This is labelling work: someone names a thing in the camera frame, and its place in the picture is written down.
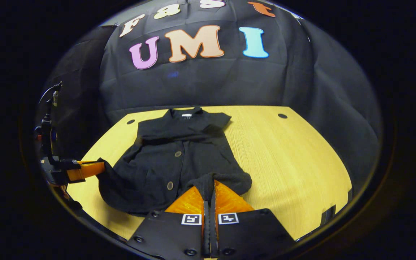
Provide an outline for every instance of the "pink letter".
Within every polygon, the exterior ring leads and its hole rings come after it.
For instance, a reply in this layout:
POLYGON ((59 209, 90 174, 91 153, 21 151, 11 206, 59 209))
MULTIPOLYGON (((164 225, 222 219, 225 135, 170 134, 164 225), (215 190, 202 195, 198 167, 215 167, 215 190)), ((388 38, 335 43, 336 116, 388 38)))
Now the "pink letter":
POLYGON ((146 41, 150 51, 150 58, 147 61, 143 61, 140 56, 140 47, 142 46, 142 43, 138 43, 129 48, 129 51, 133 58, 133 64, 136 67, 136 69, 148 69, 157 62, 157 40, 158 36, 155 36, 146 41))

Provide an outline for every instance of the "blue letter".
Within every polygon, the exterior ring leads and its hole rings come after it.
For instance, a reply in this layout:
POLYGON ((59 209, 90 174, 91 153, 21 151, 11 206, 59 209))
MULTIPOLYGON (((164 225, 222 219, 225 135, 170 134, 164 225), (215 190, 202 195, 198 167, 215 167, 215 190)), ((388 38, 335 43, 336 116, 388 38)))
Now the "blue letter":
POLYGON ((269 57, 269 53, 264 51, 263 40, 261 39, 263 30, 253 27, 240 27, 238 30, 245 34, 246 50, 243 51, 243 55, 253 58, 269 57))

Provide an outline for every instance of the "felt letter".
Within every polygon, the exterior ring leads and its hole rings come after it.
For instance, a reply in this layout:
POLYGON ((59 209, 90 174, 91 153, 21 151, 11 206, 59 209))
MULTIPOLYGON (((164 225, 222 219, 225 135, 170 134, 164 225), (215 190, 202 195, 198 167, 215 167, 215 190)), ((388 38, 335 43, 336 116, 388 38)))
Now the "felt letter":
POLYGON ((205 25, 200 27, 194 38, 183 30, 167 32, 165 37, 170 40, 172 53, 170 62, 180 62, 186 59, 187 56, 182 54, 181 48, 184 48, 192 58, 197 56, 200 46, 203 46, 203 51, 200 52, 203 58, 223 56, 224 51, 219 47, 218 41, 219 30, 218 25, 205 25))
POLYGON ((249 4, 253 5, 253 7, 255 7, 255 10, 257 10, 258 12, 270 16, 270 17, 275 17, 276 15, 273 13, 269 13, 267 10, 271 10, 271 8, 261 4, 261 3, 254 3, 254 2, 248 2, 249 4))
POLYGON ((226 5, 222 0, 201 0, 200 3, 200 7, 203 9, 223 7, 226 5))
POLYGON ((139 23, 139 19, 144 18, 145 14, 141 14, 140 16, 132 19, 131 21, 124 24, 124 28, 122 31, 122 34, 120 34, 120 37, 123 37, 124 35, 128 34, 130 31, 132 31, 132 27, 136 26, 137 23, 139 23))
POLYGON ((269 57, 269 53, 264 51, 263 40, 261 39, 261 34, 264 33, 263 30, 254 27, 240 27, 238 30, 245 35, 246 50, 243 51, 243 55, 252 58, 269 57))
POLYGON ((150 58, 147 61, 143 61, 142 57, 140 56, 140 47, 142 46, 142 43, 138 43, 129 48, 129 51, 133 58, 133 64, 136 67, 136 69, 148 69, 157 62, 157 40, 158 36, 155 36, 146 41, 150 51, 150 58))
POLYGON ((153 18, 154 19, 160 19, 160 18, 163 18, 165 16, 177 14, 180 11, 181 10, 179 9, 178 4, 168 5, 166 7, 161 8, 160 10, 158 10, 153 18))

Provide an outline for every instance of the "black shirt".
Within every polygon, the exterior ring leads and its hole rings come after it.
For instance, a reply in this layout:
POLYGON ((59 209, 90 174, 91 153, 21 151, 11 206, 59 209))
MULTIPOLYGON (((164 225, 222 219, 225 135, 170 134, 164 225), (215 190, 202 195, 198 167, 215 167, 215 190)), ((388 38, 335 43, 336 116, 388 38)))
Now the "black shirt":
POLYGON ((113 168, 106 163, 105 172, 97 175, 102 198, 115 209, 143 215, 167 208, 192 186, 209 201, 214 179, 244 194, 251 177, 224 135, 230 118, 195 107, 170 109, 161 118, 140 122, 134 144, 113 168))

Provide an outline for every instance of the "wooden table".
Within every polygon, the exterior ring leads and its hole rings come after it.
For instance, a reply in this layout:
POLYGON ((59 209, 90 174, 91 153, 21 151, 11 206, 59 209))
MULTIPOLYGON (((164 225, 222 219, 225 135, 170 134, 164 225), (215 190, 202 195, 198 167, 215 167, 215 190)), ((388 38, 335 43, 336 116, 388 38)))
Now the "wooden table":
MULTIPOLYGON (((289 107, 203 107, 224 112, 231 124, 225 129, 232 152, 251 175, 251 189, 243 198, 255 209, 269 208, 297 239, 320 225, 322 213, 348 202, 351 180, 338 155, 327 141, 289 107)), ((167 110, 126 115, 88 151, 83 161, 99 157, 112 166, 134 143, 138 123, 162 117, 167 110)), ((129 239, 143 217, 109 207, 99 194, 96 177, 71 184, 68 193, 99 223, 129 239)))

